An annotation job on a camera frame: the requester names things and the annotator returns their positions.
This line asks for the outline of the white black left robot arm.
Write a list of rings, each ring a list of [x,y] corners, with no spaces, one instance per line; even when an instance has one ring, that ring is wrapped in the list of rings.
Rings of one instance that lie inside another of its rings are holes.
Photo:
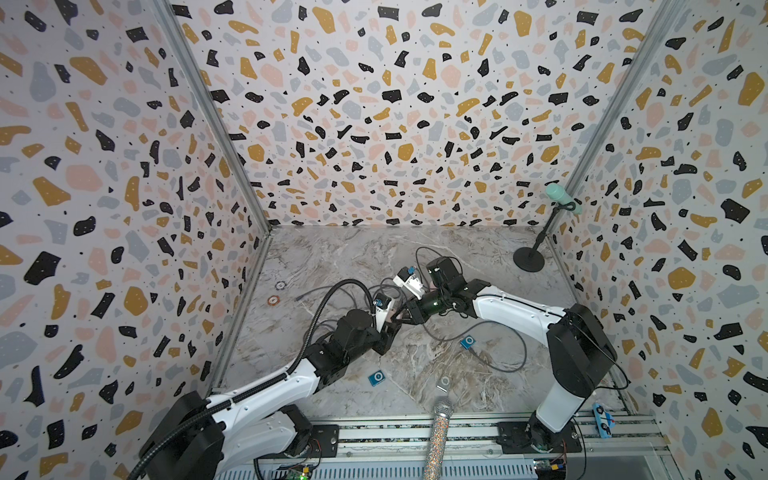
[[[301,454],[312,425],[298,401],[342,378],[365,353],[385,354],[399,332],[395,301],[365,289],[363,308],[349,310],[334,330],[315,334],[331,297],[362,285],[344,279],[330,287],[289,365],[223,394],[178,400],[142,447],[129,478],[213,479],[249,459]]]

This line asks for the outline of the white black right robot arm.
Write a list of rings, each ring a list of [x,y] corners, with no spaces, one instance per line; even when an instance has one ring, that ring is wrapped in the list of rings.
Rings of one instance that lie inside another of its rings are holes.
[[[467,281],[452,260],[428,264],[432,286],[426,287],[414,267],[403,267],[393,282],[413,297],[400,323],[421,325],[432,316],[453,311],[480,321],[494,322],[545,346],[554,384],[531,415],[525,429],[528,444],[548,453],[560,446],[572,417],[616,365],[617,354],[602,324],[584,305],[561,308],[507,293],[491,283]]]

